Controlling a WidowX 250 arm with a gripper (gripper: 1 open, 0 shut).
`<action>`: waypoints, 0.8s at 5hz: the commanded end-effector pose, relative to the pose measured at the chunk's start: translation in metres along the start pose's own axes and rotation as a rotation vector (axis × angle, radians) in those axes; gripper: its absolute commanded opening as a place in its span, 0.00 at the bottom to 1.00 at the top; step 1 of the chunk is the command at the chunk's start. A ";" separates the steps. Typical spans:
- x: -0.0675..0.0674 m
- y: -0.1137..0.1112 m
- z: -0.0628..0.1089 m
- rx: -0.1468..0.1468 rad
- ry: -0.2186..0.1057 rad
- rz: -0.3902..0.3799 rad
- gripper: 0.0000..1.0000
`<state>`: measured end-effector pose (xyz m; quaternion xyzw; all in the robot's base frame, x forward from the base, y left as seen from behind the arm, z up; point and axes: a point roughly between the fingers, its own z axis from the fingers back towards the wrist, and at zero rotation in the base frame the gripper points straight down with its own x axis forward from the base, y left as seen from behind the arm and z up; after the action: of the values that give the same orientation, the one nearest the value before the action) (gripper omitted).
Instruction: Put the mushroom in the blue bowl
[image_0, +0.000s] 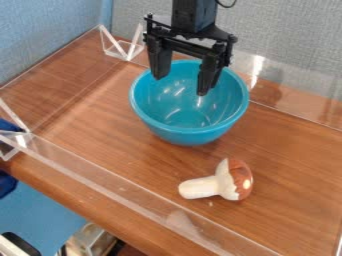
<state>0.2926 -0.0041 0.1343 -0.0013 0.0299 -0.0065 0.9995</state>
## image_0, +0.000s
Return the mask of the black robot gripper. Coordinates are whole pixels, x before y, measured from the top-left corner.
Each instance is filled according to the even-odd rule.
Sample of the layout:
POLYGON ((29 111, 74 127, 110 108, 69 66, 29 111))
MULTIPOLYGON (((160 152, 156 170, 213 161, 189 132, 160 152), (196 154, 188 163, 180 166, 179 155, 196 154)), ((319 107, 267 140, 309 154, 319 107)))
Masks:
POLYGON ((220 30, 213 22, 195 29, 181 20, 172 24, 152 14, 144 20, 147 30, 143 37, 153 78, 160 80, 168 75, 173 51, 200 58, 196 94, 204 96, 215 87, 221 68, 231 64, 232 46, 237 38, 220 30))

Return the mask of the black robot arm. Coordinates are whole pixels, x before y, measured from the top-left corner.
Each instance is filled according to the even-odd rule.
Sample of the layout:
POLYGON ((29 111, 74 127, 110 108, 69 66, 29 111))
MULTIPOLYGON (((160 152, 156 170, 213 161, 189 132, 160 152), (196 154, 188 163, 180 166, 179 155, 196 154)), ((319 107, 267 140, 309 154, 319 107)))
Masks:
POLYGON ((233 34, 216 25, 219 0, 172 0, 171 18, 163 20, 148 13, 144 16, 149 69, 156 80, 171 70, 172 52, 176 51, 201 60, 197 74, 196 94, 204 96, 215 87, 220 72, 231 64, 232 47, 237 42, 233 34))

